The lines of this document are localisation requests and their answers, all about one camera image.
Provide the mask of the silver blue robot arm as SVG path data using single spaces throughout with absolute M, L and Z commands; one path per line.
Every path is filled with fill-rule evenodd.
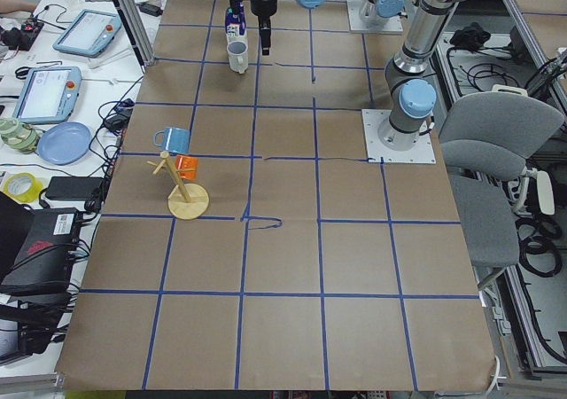
M 307 9 L 314 9 L 326 1 L 296 0 Z M 385 69 L 393 109 L 377 130 L 385 146 L 399 151 L 414 146 L 425 118 L 435 105 L 436 94 L 422 75 L 456 5 L 465 0 L 415 1 L 418 8 L 406 39 Z

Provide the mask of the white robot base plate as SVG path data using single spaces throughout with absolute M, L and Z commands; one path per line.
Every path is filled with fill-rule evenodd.
M 390 110 L 363 109 L 362 124 L 370 162 L 385 164 L 435 164 L 427 121 L 418 131 L 400 133 L 390 123 Z

